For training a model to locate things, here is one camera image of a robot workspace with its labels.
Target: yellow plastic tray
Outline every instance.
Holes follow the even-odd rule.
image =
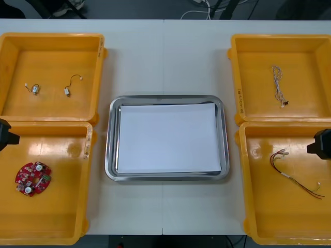
[[[99,34],[7,33],[0,37],[0,118],[95,125],[103,59]],[[69,87],[64,89],[74,74]],[[37,96],[24,87],[40,86]]]
[[[308,154],[314,135],[331,128],[321,122],[246,122],[240,144],[246,220],[244,230],[258,244],[331,244],[331,161]],[[290,154],[276,166],[307,188],[321,187],[316,199],[272,168],[281,149]]]
[[[331,121],[331,39],[323,35],[234,35],[231,59],[237,114],[244,121]],[[272,66],[283,72],[275,99]]]
[[[92,142],[87,122],[10,122],[18,145],[0,152],[0,245],[69,245],[87,232],[85,219]],[[41,194],[16,191],[19,169],[40,161],[52,181]]]

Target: tray rim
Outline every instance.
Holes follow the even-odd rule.
[[[66,38],[66,37],[75,37],[75,38],[86,38],[86,37],[96,37],[99,38],[98,50],[96,51],[96,64],[95,64],[95,73],[97,77],[93,78],[93,88],[91,92],[91,104],[89,106],[89,111],[86,113],[85,117],[29,117],[29,116],[17,116],[17,115],[1,115],[1,119],[7,121],[80,121],[80,122],[89,122],[95,126],[98,121],[98,105],[99,105],[99,96],[100,96],[100,87],[101,87],[101,78],[102,78],[102,68],[103,61],[107,57],[108,52],[104,47],[104,36],[99,33],[14,33],[8,32],[0,35],[0,52],[3,48],[3,42],[7,37],[56,37],[56,38]]]
[[[114,110],[118,101],[123,99],[139,99],[139,100],[156,100],[157,102],[160,100],[177,100],[179,102],[172,103],[173,105],[178,104],[190,104],[188,102],[183,102],[189,99],[199,100],[199,103],[202,102],[213,102],[218,106],[219,111],[216,114],[216,122],[217,122],[217,130],[222,129],[222,144],[224,147],[224,160],[220,161],[221,168],[220,172],[195,172],[195,173],[137,173],[137,174],[124,174],[125,176],[119,176],[120,174],[116,174],[116,157],[115,157],[115,149],[118,148],[118,141],[116,140],[117,145],[112,146],[115,143],[114,132],[118,132],[116,130],[116,123],[119,122],[117,119],[117,111]],[[138,105],[155,105],[150,103],[143,103]],[[218,135],[218,142],[220,143],[221,137]],[[207,96],[207,95],[136,95],[136,96],[120,96],[112,101],[109,109],[109,122],[108,122],[108,132],[107,132],[107,144],[106,144],[106,156],[105,156],[105,172],[107,176],[114,181],[165,181],[165,180],[219,180],[223,179],[229,173],[230,165],[229,165],[229,149],[228,149],[228,140],[227,140],[227,132],[225,128],[225,115],[224,115],[224,106],[222,101],[215,96]]]
[[[330,245],[330,239],[316,239],[311,238],[261,238],[258,236],[258,228],[256,222],[255,208],[254,208],[254,197],[251,183],[250,163],[248,158],[247,139],[246,131],[247,127],[321,127],[322,129],[326,126],[331,127],[331,123],[324,122],[300,122],[300,121],[288,121],[288,122],[261,122],[252,121],[244,122],[240,125],[239,130],[235,134],[235,141],[240,152],[240,166],[242,168],[243,176],[243,189],[244,189],[244,200],[245,200],[245,213],[246,218],[244,220],[244,232],[249,235],[257,244],[260,245]]]
[[[76,221],[74,224],[74,230],[70,237],[64,238],[21,238],[21,239],[4,239],[0,238],[0,245],[73,245],[79,238],[87,233],[88,220],[86,219],[87,211],[87,198],[89,188],[89,178],[91,172],[91,162],[93,156],[93,147],[97,141],[97,134],[93,131],[93,127],[86,121],[66,121],[66,122],[53,122],[53,121],[9,121],[12,127],[24,128],[38,128],[38,127],[54,127],[54,128],[66,128],[66,127],[81,127],[86,129],[86,143],[85,151],[88,152],[88,156],[84,156],[86,162],[82,163],[82,170],[80,175],[80,191],[78,192],[78,203],[83,202],[84,205],[77,205],[75,212]]]
[[[231,37],[231,48],[228,49],[227,56],[231,61],[233,87],[236,102],[235,122],[240,126],[245,121],[331,121],[330,117],[248,117],[245,114],[244,95],[242,93],[242,80],[238,62],[238,52],[236,46],[237,39],[325,39],[331,43],[330,35],[287,35],[287,34],[235,34]]]

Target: white wire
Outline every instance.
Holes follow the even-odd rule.
[[[209,2],[208,2],[208,0],[203,0],[205,3],[206,3],[206,5],[208,6],[208,16],[207,16],[207,19],[206,20],[211,20],[210,19],[210,4],[209,4]]]
[[[240,4],[243,4],[243,3],[245,3],[245,2],[247,2],[248,0],[243,0],[243,1],[241,1],[240,3],[238,3],[238,5],[240,5]],[[224,11],[226,8],[222,8],[222,9],[219,9],[219,10],[217,10],[217,11],[215,11],[216,13],[218,13],[218,12],[222,12],[222,11]],[[208,5],[208,11],[199,11],[199,10],[190,10],[190,11],[187,11],[187,12],[185,12],[183,15],[182,15],[182,17],[180,18],[180,19],[183,19],[183,17],[186,15],[186,14],[188,14],[188,13],[208,13],[208,16],[207,16],[207,20],[209,19],[209,20],[211,20],[210,19],[210,5]]]

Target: handwritten label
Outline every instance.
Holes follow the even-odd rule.
[[[103,38],[100,39],[100,47],[99,47],[99,53],[98,53],[99,58],[101,57],[102,49],[103,49]]]
[[[86,135],[86,144],[84,149],[84,159],[88,159],[89,157],[89,152],[91,150],[91,145],[92,145],[92,135],[93,135],[92,128],[88,128]]]
[[[238,96],[239,96],[239,108],[240,108],[240,113],[244,113],[244,101],[243,101],[243,92],[242,89],[238,89]]]

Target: table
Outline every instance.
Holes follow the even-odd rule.
[[[0,20],[4,32],[101,33],[103,68],[89,186],[88,234],[240,235],[245,219],[235,101],[227,58],[233,34],[331,34],[331,21]],[[207,94],[225,106],[230,174],[216,182],[117,183],[104,173],[109,105],[120,95]]]

